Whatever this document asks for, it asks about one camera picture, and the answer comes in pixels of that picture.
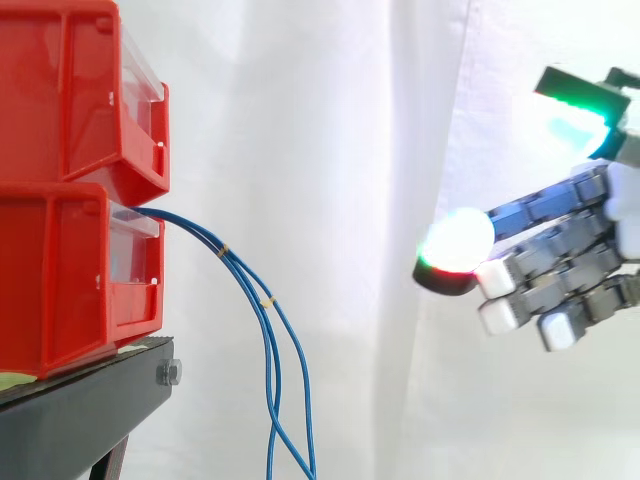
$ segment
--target green light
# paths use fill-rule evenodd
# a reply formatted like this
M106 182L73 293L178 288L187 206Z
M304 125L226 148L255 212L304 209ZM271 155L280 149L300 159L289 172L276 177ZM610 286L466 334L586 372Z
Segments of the green light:
M611 131L605 122L602 115L556 100L549 130L572 151L588 157L602 146Z

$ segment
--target yellow cable tie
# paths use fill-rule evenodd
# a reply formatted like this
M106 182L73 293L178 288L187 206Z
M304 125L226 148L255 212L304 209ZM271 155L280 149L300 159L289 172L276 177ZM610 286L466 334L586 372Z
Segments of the yellow cable tie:
M224 247L222 247L222 250L218 252L218 258L224 257L228 252L229 252L229 246L225 243Z
M266 310L271 305L273 305L275 303L275 301L276 301L276 297L271 297L269 300L262 300L260 302L260 305L262 305L264 307L264 309Z

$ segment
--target metal bolt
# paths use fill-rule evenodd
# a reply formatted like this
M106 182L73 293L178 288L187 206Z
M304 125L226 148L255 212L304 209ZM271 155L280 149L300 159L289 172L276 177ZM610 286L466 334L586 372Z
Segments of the metal bolt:
M182 362L174 358L165 360L158 367L157 379L160 385L167 387L178 385L182 379Z

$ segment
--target clear plastic front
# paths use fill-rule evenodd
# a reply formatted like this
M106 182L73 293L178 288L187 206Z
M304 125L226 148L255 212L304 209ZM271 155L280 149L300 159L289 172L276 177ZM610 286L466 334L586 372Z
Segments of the clear plastic front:
M154 283L147 271L147 243L149 239L158 238L159 235L158 222L111 202L111 281Z
M138 125L151 136L151 107L164 101L164 88L142 53L122 27L122 95L124 104Z

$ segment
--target black base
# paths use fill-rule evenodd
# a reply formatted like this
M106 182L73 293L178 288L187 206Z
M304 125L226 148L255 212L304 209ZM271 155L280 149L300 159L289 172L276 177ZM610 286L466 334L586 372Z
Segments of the black base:
M426 265L418 260L413 279L427 290L440 295L457 297L469 293L476 286L473 273L451 273Z
M96 463L92 479L117 478L119 452L109 452L123 453L122 440L171 396L156 377L172 339L138 344L146 348L0 393L0 479L71 480Z

